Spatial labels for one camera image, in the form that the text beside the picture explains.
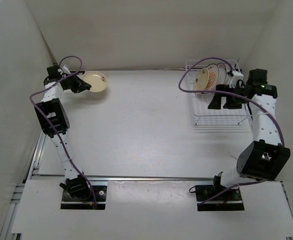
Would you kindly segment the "cream plate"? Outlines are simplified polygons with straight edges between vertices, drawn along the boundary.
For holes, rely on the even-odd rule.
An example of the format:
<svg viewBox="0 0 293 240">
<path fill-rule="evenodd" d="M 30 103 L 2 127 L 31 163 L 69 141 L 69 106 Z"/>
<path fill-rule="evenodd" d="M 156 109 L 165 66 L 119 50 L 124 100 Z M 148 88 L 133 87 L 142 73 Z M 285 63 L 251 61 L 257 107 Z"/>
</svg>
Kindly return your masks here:
<svg viewBox="0 0 293 240">
<path fill-rule="evenodd" d="M 204 91 L 209 82 L 209 71 L 207 68 L 202 68 L 194 80 L 193 89 L 195 91 Z"/>
<path fill-rule="evenodd" d="M 82 80 L 91 85 L 89 91 L 92 93 L 100 93 L 108 87 L 107 77 L 99 71 L 88 71 L 82 75 Z"/>
</svg>

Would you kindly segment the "orange sunburst plate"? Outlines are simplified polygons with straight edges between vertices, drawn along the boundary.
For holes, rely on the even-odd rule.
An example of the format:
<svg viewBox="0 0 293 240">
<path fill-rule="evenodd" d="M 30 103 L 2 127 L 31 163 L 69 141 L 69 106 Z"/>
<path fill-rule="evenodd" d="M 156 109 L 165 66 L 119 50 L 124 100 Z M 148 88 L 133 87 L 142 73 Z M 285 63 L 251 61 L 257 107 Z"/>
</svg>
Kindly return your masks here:
<svg viewBox="0 0 293 240">
<path fill-rule="evenodd" d="M 220 68 L 217 64 L 211 63 L 205 67 L 208 70 L 208 83 L 206 85 L 206 90 L 214 90 L 219 77 L 220 77 Z"/>
</svg>

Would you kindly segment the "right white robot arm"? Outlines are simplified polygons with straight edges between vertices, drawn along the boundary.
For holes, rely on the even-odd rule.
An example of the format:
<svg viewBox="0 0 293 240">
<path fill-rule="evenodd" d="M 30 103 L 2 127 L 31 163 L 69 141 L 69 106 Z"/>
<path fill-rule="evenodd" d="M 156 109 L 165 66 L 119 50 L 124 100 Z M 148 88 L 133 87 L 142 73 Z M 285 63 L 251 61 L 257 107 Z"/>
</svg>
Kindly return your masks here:
<svg viewBox="0 0 293 240">
<path fill-rule="evenodd" d="M 209 109 L 234 110 L 248 105 L 252 123 L 252 142 L 237 158 L 236 166 L 213 178 L 211 195 L 224 199 L 229 188 L 245 186 L 259 181 L 273 181 L 290 158 L 284 137 L 275 118 L 277 88 L 267 82 L 267 70 L 249 71 L 248 80 L 233 73 L 236 80 L 229 85 L 219 84 L 208 105 Z"/>
</svg>

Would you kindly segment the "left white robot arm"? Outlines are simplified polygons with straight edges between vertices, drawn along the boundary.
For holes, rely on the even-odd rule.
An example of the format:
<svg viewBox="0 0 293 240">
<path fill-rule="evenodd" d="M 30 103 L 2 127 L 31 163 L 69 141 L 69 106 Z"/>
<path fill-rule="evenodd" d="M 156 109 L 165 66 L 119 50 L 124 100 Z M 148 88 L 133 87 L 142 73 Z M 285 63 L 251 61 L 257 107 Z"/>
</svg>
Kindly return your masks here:
<svg viewBox="0 0 293 240">
<path fill-rule="evenodd" d="M 60 187 L 72 198 L 80 201 L 91 200 L 93 198 L 91 184 L 84 176 L 82 168 L 75 165 L 68 152 L 67 131 L 70 122 L 60 101 L 65 90 L 78 94 L 90 90 L 91 85 L 77 75 L 72 73 L 67 75 L 69 71 L 57 65 L 49 66 L 46 70 L 48 76 L 43 81 L 45 93 L 42 100 L 34 104 L 34 109 L 43 133 L 53 142 L 63 165 L 65 180 Z"/>
</svg>

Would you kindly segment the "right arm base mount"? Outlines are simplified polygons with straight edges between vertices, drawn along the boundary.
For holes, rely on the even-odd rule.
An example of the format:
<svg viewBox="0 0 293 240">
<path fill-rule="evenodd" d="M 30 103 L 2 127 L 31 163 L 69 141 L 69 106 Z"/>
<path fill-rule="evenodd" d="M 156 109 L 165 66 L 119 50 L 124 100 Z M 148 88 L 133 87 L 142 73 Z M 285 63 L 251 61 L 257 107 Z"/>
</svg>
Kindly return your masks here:
<svg viewBox="0 0 293 240">
<path fill-rule="evenodd" d="M 214 186 L 213 183 L 198 183 L 189 188 L 188 192 L 195 195 L 198 212 L 237 212 L 244 211 L 244 203 L 239 188 L 229 189 L 219 196 L 213 196 L 224 190 L 224 187 Z"/>
</svg>

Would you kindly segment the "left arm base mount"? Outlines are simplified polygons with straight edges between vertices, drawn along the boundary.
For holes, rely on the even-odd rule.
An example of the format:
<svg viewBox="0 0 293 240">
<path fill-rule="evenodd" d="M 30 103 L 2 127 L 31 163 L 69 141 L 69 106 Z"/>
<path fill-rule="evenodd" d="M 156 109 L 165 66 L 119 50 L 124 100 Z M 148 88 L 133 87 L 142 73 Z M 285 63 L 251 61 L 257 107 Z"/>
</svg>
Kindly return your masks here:
<svg viewBox="0 0 293 240">
<path fill-rule="evenodd" d="M 107 200 L 108 185 L 106 182 L 102 184 L 91 184 L 95 194 L 95 201 L 91 189 L 81 192 L 80 196 L 71 195 L 66 189 L 63 190 L 60 202 L 61 210 L 105 210 Z"/>
</svg>

